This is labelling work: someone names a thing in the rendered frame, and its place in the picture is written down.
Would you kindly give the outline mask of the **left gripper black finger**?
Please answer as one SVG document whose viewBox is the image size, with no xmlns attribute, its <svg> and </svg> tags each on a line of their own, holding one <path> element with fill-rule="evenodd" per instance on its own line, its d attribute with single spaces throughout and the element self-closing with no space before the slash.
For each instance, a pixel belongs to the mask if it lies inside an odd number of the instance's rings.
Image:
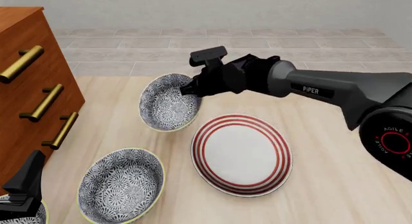
<svg viewBox="0 0 412 224">
<path fill-rule="evenodd" d="M 41 176 L 45 158 L 40 150 L 34 150 L 2 189 L 9 193 L 41 193 Z"/>
</svg>

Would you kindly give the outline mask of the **wooden cabinet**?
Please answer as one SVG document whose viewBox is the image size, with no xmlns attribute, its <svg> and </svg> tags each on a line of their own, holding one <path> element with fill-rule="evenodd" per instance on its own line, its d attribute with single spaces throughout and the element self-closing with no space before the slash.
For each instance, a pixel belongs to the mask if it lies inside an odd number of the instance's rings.
<svg viewBox="0 0 412 224">
<path fill-rule="evenodd" d="M 19 51 L 42 46 L 44 53 L 9 84 L 0 82 L 0 196 L 34 150 L 50 157 L 55 150 L 42 146 L 65 123 L 60 116 L 80 111 L 85 100 L 50 28 L 43 7 L 0 7 L 0 73 L 21 56 Z M 19 118 L 31 113 L 47 95 L 42 88 L 62 84 L 64 90 L 33 123 Z"/>
</svg>

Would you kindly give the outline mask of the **white plate with red rings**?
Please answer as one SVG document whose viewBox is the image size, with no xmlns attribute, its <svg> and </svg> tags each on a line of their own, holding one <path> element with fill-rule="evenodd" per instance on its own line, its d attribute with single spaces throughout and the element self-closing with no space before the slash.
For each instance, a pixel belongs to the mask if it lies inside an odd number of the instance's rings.
<svg viewBox="0 0 412 224">
<path fill-rule="evenodd" d="M 202 125 L 192 138 L 191 158 L 209 185 L 245 198 L 278 190 L 293 167 L 286 139 L 250 115 L 222 115 Z"/>
</svg>

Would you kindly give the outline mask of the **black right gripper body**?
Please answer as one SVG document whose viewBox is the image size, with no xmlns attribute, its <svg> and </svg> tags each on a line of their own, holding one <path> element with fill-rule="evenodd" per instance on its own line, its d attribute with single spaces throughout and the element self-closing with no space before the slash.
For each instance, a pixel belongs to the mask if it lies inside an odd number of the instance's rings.
<svg viewBox="0 0 412 224">
<path fill-rule="evenodd" d="M 202 73 L 208 73 L 207 82 L 198 83 L 202 97 L 225 92 L 240 94 L 245 90 L 245 72 L 234 63 L 227 63 L 212 70 L 202 70 Z"/>
</svg>

